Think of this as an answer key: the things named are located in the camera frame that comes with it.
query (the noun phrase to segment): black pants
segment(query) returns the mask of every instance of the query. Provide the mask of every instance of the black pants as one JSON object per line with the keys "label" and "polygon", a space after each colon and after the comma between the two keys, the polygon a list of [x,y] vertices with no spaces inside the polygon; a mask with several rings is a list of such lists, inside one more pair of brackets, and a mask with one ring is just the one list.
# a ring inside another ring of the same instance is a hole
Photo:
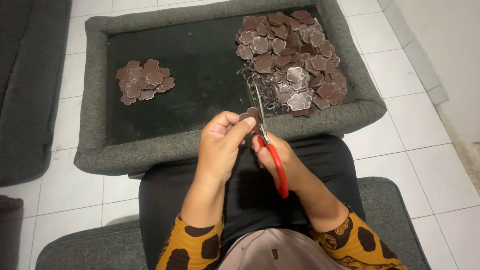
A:
{"label": "black pants", "polygon": [[[300,160],[343,203],[364,219],[352,155],[338,137],[319,135],[289,142]],[[159,164],[140,183],[140,226],[149,269],[154,269],[192,183],[197,160]],[[264,228],[306,233],[308,220],[298,197],[282,199],[272,176],[258,167],[250,147],[240,147],[227,182],[221,254],[240,236]]]}

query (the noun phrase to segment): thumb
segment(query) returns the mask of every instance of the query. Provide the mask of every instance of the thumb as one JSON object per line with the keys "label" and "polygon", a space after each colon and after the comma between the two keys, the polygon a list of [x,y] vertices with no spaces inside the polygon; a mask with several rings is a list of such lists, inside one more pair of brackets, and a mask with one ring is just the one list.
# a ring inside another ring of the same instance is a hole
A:
{"label": "thumb", "polygon": [[249,117],[235,124],[230,131],[225,135],[225,140],[229,145],[238,146],[245,135],[252,131],[255,126],[255,118]]}
{"label": "thumb", "polygon": [[273,161],[270,151],[266,147],[260,148],[258,151],[258,160],[267,168],[274,179],[278,179],[278,172],[276,171],[276,165]]}

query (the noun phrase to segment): scissors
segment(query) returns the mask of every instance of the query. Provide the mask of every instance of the scissors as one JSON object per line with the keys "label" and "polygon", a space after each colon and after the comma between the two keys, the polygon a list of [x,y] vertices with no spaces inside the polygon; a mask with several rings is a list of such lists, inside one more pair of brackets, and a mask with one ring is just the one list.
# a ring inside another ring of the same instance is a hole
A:
{"label": "scissors", "polygon": [[260,130],[261,133],[258,134],[258,143],[260,144],[260,147],[267,147],[268,151],[270,152],[270,155],[272,155],[273,162],[275,163],[276,166],[276,171],[278,173],[278,177],[280,178],[280,186],[276,185],[276,189],[280,196],[285,199],[288,197],[288,182],[287,182],[287,177],[285,176],[285,170],[283,169],[282,161],[280,160],[280,157],[278,156],[275,147],[270,144],[268,141],[267,137],[267,129],[266,129],[266,124],[265,124],[265,115],[264,115],[264,109],[262,106],[262,100],[260,99],[260,93],[258,92],[258,87],[255,85],[255,90],[257,92],[257,100],[259,103],[259,112],[260,112],[260,117],[262,118],[262,123],[260,123]]}

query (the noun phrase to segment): red scissors handle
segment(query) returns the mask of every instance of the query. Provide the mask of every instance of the red scissors handle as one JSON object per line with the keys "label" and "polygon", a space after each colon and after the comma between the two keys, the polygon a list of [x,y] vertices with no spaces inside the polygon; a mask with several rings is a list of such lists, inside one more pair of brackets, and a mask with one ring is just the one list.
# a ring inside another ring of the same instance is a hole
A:
{"label": "red scissors handle", "polygon": [[[258,142],[260,143],[260,147],[264,147],[265,143],[262,137],[258,136]],[[278,177],[280,178],[280,186],[275,185],[278,193],[283,199],[288,197],[288,182],[287,177],[285,176],[285,170],[283,169],[282,161],[280,161],[280,157],[278,156],[275,146],[269,144],[266,145],[270,155],[272,155],[273,162],[276,166],[276,172],[278,173]]]}

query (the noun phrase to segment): white wall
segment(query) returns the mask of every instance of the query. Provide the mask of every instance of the white wall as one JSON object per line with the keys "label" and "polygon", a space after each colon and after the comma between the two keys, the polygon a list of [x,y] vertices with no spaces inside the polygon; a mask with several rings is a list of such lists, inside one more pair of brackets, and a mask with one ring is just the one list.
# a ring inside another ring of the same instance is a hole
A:
{"label": "white wall", "polygon": [[448,101],[436,106],[477,188],[480,161],[480,0],[395,0],[437,72]]}

